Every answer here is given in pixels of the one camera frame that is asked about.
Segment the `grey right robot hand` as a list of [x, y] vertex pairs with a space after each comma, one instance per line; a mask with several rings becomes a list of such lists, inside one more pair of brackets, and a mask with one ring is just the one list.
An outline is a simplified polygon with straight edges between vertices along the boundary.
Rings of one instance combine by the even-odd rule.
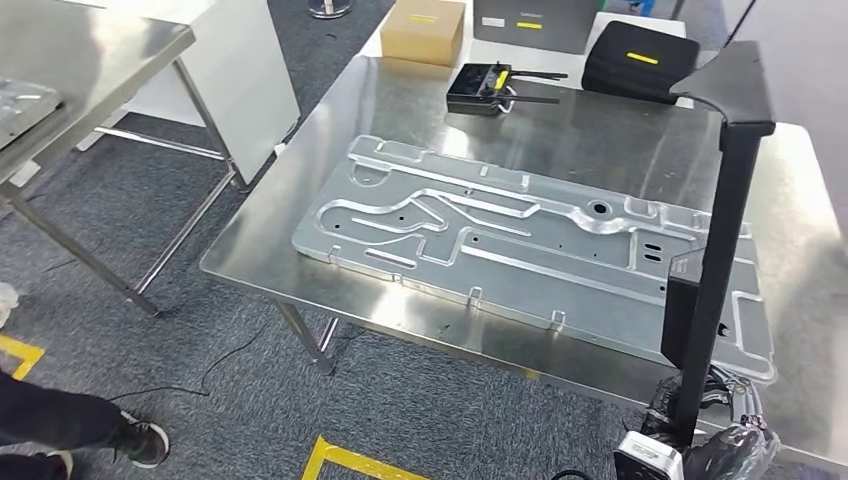
[[701, 409], [721, 404], [730, 409], [730, 425], [700, 445], [682, 440], [677, 413], [682, 376], [662, 380], [655, 390], [640, 433], [682, 455], [685, 479], [759, 479], [781, 448], [767, 425], [760, 395], [751, 380], [713, 366], [707, 376]]

